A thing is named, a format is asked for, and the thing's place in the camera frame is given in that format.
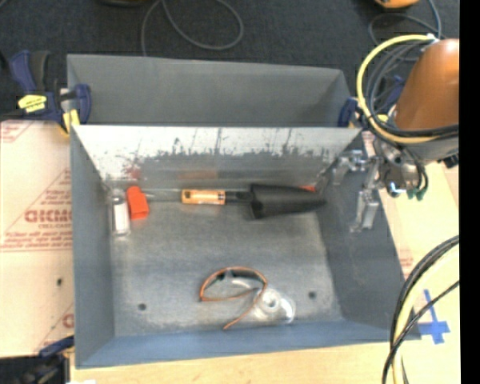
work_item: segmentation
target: clear plastic vial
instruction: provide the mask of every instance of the clear plastic vial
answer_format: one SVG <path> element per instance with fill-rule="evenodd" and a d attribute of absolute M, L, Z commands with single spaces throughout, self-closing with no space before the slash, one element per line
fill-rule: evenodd
<path fill-rule="evenodd" d="M 130 233 L 130 214 L 124 190 L 113 189 L 109 194 L 110 228 L 113 236 Z"/>

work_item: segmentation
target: safety glasses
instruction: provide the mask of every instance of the safety glasses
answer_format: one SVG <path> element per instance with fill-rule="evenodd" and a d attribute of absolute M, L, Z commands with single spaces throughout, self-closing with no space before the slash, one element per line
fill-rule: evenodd
<path fill-rule="evenodd" d="M 222 302 L 253 295 L 250 306 L 235 320 L 224 325 L 223 329 L 227 330 L 248 315 L 267 286 L 268 281 L 265 276 L 256 269 L 244 266 L 224 267 L 206 278 L 201 285 L 199 298 L 203 302 Z"/>

